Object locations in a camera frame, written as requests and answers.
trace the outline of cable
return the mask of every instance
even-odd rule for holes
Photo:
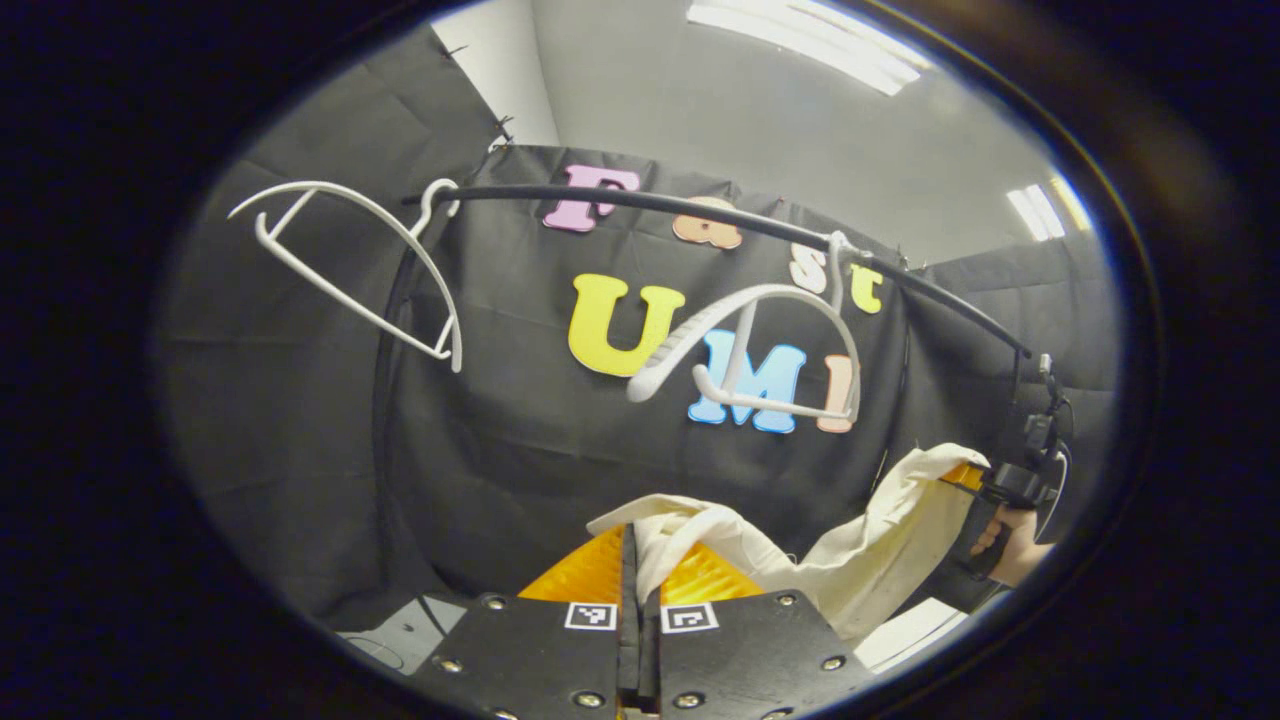
[[[1065,393],[1062,395],[1062,401],[1059,405],[1066,405],[1066,413],[1071,416],[1071,439],[1075,439],[1075,407],[1071,407],[1071,401],[1066,398]]]
[[[1023,354],[1014,348],[1014,393],[1009,397],[1009,405],[1018,405],[1018,386],[1023,380]]]
[[[440,633],[442,638],[448,637],[449,634],[448,630],[445,630],[444,625],[440,625],[440,621],[435,619],[435,612],[431,612],[431,606],[425,600],[422,600],[422,596],[419,594],[413,597],[417,598],[417,603],[421,605],[422,611],[426,612],[426,619],[430,620],[433,625],[435,625],[435,632]]]
[[[911,333],[908,332],[902,340],[902,372],[897,378],[897,395],[896,402],[893,404],[893,419],[890,420],[891,436],[897,434],[899,420],[902,418],[902,391],[906,388],[906,372],[911,366]],[[876,493],[876,487],[879,484],[881,478],[884,477],[884,461],[888,460],[888,447],[884,447],[884,454],[881,455],[879,468],[876,469],[876,479],[872,480],[872,495]]]
[[[1044,523],[1041,524],[1041,530],[1036,533],[1032,542],[1039,541],[1039,537],[1044,534],[1044,529],[1048,528],[1050,521],[1053,519],[1053,512],[1057,510],[1057,505],[1062,502],[1062,491],[1066,489],[1066,475],[1071,470],[1071,448],[1066,447],[1065,442],[1057,441],[1057,454],[1053,455],[1053,460],[1062,461],[1062,479],[1057,483],[1057,497],[1053,498],[1053,507],[1048,509],[1048,515],[1044,516]]]

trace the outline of white cloth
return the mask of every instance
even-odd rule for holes
[[[881,480],[867,512],[823,534],[796,564],[736,511],[649,495],[588,523],[600,534],[635,524],[643,603],[701,542],[765,592],[799,589],[856,647],[924,582],[960,534],[973,496],[940,482],[961,462],[989,466],[959,445],[913,450]]]

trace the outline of ceiling light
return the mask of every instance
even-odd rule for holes
[[[1050,205],[1048,196],[1044,195],[1041,186],[1027,186],[1023,190],[1007,192],[1006,196],[1037,241],[1066,236],[1062,220],[1053,211],[1053,206]]]
[[[929,67],[896,40],[817,3],[694,0],[687,19],[786,47],[890,96]]]
[[[1075,227],[1082,231],[1088,231],[1093,228],[1093,223],[1089,220],[1089,214],[1084,210],[1084,204],[1080,202],[1080,197],[1075,195],[1075,190],[1071,183],[1066,182],[1062,177],[1055,177],[1048,181],[1057,191],[1057,196],[1062,199],[1062,205],[1066,205],[1066,211],[1071,215],[1071,220]]]
[[[1044,220],[1044,228],[1048,229],[1050,237],[1062,237],[1066,234],[1066,229],[1062,228],[1062,220],[1059,219],[1057,213],[1053,211],[1053,206],[1048,204],[1048,197],[1041,186],[1033,184],[1024,190],[1027,197],[1032,201],[1032,208],[1036,208],[1036,214]]]

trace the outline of white wall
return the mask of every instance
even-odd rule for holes
[[[940,67],[886,97],[795,53],[691,24],[689,3],[532,1],[564,145],[777,192],[901,246],[913,266],[1033,242],[1005,193],[1047,187],[1052,160],[998,104]]]
[[[431,22],[494,115],[521,145],[559,145],[530,0],[485,0]]]

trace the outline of screw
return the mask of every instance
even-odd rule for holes
[[[600,707],[604,705],[604,697],[593,692],[581,692],[573,696],[573,702],[582,707]]]
[[[698,707],[703,703],[703,696],[698,693],[685,693],[676,697],[676,707],[682,707],[689,710],[690,707]]]

